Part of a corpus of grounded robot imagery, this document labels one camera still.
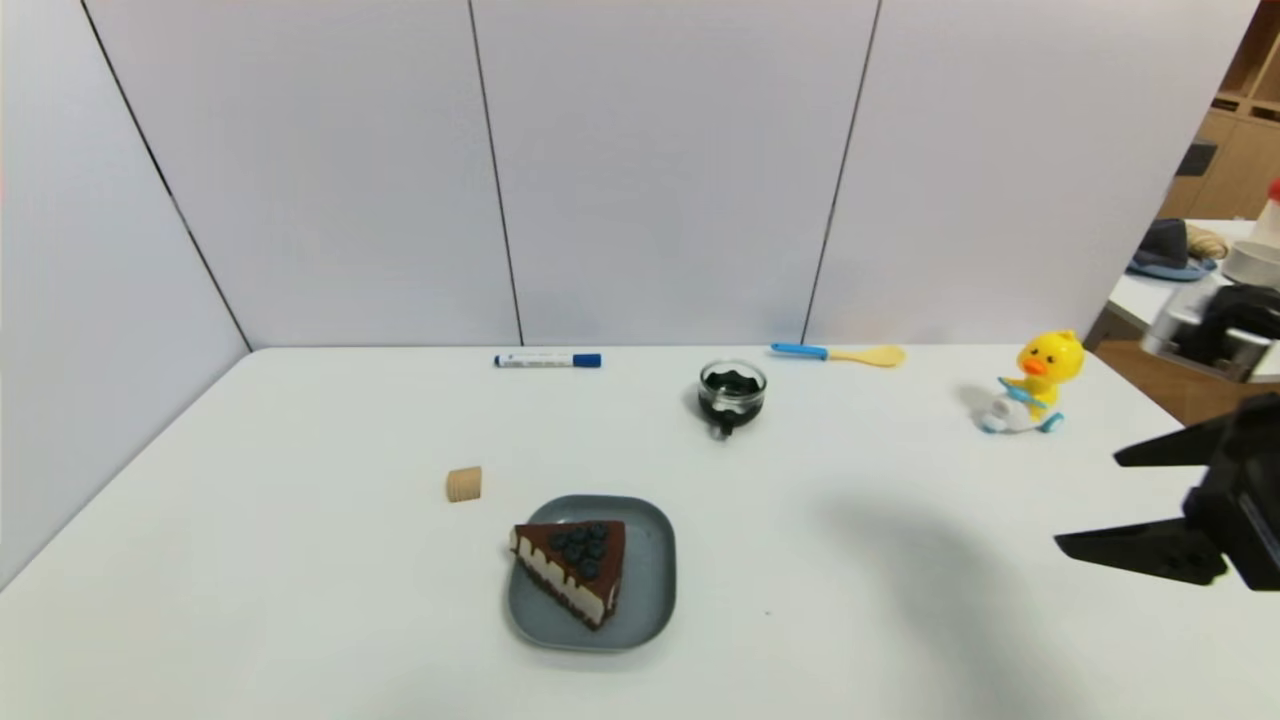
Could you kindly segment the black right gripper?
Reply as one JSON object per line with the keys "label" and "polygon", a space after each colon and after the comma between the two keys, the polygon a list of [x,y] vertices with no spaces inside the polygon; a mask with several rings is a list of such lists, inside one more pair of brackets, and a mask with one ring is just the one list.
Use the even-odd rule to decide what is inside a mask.
{"label": "black right gripper", "polygon": [[1277,395],[1260,395],[1229,414],[1114,454],[1121,468],[1206,466],[1184,502],[1196,529],[1172,518],[1060,534],[1056,546],[1080,562],[1193,585],[1225,575],[1226,556],[1252,591],[1277,591]]}

